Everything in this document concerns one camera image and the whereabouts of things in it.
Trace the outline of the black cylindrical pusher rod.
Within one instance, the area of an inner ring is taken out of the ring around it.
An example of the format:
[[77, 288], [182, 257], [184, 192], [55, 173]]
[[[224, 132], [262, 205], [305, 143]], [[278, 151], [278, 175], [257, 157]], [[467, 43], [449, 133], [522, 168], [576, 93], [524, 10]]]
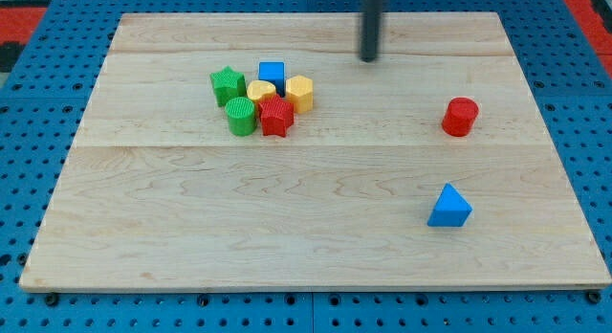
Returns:
[[379, 54], [384, 0], [361, 0], [361, 28], [359, 57], [373, 62]]

